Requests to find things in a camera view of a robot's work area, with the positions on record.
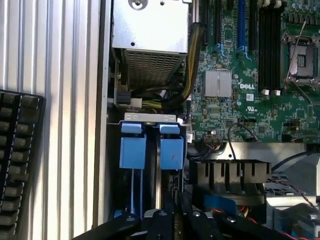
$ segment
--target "silver heatsink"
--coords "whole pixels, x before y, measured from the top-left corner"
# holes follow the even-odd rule
[[[129,87],[164,85],[188,52],[187,0],[116,0],[112,47],[122,49]]]
[[[231,71],[205,71],[203,79],[203,95],[205,97],[230,98],[232,96]]]

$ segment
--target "metal frame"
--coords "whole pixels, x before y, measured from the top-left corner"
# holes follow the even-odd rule
[[[23,240],[93,224],[100,0],[1,0],[0,88],[46,98]]]

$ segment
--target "green circuit board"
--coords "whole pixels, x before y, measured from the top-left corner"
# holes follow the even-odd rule
[[[281,34],[289,33],[297,36],[302,28],[300,22],[289,22],[288,15],[298,12],[292,9],[297,1],[287,1],[288,7],[281,15]],[[214,6],[210,5],[212,14]],[[302,16],[310,14],[300,11]],[[248,26],[249,14],[246,14]],[[208,46],[203,47],[200,53],[200,63],[195,87],[192,92],[191,126],[195,141],[218,141],[227,138],[229,127],[233,123],[245,124],[254,132],[259,142],[278,143],[319,143],[320,142],[320,92],[315,85],[301,85],[300,89],[310,98],[306,100],[301,93],[290,84],[285,93],[263,95],[258,87],[258,50],[249,51],[247,59],[237,52],[237,6],[232,11],[222,10],[221,38],[224,45],[224,55],[215,51],[214,46],[214,18],[208,28]],[[303,36],[317,37],[320,35],[320,25],[306,25]],[[283,45],[279,54],[281,57],[281,74],[285,79],[288,72],[288,52],[290,46]],[[319,46],[315,54],[320,53]],[[318,79],[320,72],[320,59],[315,56],[314,74]],[[231,97],[204,96],[204,79],[206,71],[225,69],[231,72]],[[232,141],[250,141],[248,133],[243,129],[234,128]]]

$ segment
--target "motherboard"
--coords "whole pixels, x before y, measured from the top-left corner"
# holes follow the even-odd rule
[[[203,4],[207,33],[192,91],[194,141],[219,142],[241,123],[259,142],[319,143],[320,0]],[[255,140],[237,128],[231,138]]]

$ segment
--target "cpu socket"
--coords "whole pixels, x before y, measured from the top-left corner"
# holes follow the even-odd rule
[[[314,44],[301,41],[296,46],[295,53],[294,50],[295,44],[289,44],[287,63],[289,65],[292,58],[291,80],[298,85],[313,85],[318,76],[318,48]]]

